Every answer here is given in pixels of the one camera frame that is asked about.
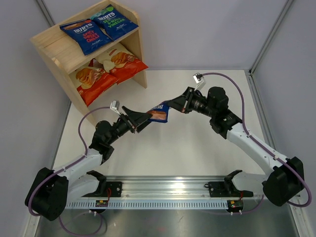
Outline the Burts sea salt vinegar bag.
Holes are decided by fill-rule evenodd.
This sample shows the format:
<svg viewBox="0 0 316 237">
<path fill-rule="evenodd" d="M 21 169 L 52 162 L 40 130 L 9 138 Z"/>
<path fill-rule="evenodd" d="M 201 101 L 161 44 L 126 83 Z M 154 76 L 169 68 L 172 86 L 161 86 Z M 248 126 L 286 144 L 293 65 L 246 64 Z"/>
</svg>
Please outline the Burts sea salt vinegar bag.
<svg viewBox="0 0 316 237">
<path fill-rule="evenodd" d="M 90 17 L 113 40 L 117 40 L 129 32 L 138 28 L 138 25 L 130 21 L 111 4 Z"/>
</svg>

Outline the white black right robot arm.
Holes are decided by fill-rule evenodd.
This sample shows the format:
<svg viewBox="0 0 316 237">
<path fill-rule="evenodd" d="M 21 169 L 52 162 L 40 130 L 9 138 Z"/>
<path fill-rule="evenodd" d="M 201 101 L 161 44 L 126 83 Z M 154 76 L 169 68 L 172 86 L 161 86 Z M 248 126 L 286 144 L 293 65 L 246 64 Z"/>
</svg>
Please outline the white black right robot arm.
<svg viewBox="0 0 316 237">
<path fill-rule="evenodd" d="M 228 107 L 229 98 L 221 87 L 212 87 L 207 96 L 192 87 L 169 101 L 169 107 L 188 114 L 192 111 L 210 117 L 211 128 L 238 146 L 263 170 L 253 177 L 262 184 L 263 194 L 276 206 L 282 206 L 305 189 L 304 168 L 297 158 L 287 158 L 246 129 L 245 123 Z"/>
</svg>

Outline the cassava chips bag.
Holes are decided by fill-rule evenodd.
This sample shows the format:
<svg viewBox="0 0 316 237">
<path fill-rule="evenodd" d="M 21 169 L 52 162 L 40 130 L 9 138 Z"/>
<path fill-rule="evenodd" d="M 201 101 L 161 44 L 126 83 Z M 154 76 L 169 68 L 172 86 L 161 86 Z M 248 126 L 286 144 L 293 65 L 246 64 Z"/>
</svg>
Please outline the cassava chips bag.
<svg viewBox="0 0 316 237">
<path fill-rule="evenodd" d="M 70 78 L 87 106 L 118 81 L 117 77 L 106 72 L 95 59 L 72 72 Z"/>
<path fill-rule="evenodd" d="M 117 84 L 148 68 L 146 64 L 120 43 L 96 56 L 95 60 L 103 65 L 106 72 L 118 79 Z"/>
</svg>

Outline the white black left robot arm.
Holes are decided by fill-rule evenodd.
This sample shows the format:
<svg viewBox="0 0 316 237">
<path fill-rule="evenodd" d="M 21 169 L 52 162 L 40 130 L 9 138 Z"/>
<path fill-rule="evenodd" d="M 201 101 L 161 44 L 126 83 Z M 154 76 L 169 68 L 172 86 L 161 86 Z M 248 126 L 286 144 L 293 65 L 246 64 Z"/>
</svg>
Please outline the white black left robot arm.
<svg viewBox="0 0 316 237">
<path fill-rule="evenodd" d="M 100 197 L 106 192 L 106 183 L 89 172 L 110 158 L 113 142 L 127 132 L 139 133 L 152 117 L 127 107 L 122 109 L 116 122 L 102 120 L 96 124 L 91 144 L 84 144 L 84 153 L 78 158 L 57 169 L 44 167 L 38 171 L 25 199 L 31 215 L 53 221 L 73 199 L 88 193 Z"/>
</svg>

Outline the Burts spicy sweet chilli bag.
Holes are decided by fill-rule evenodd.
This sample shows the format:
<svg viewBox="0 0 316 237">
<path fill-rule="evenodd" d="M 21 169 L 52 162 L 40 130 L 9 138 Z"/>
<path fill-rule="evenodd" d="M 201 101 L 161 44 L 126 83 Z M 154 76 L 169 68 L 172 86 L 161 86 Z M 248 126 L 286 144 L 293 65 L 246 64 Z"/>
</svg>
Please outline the Burts spicy sweet chilli bag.
<svg viewBox="0 0 316 237">
<path fill-rule="evenodd" d="M 112 42 L 90 19 L 62 24 L 59 27 L 79 44 L 84 55 L 89 55 Z"/>
</svg>

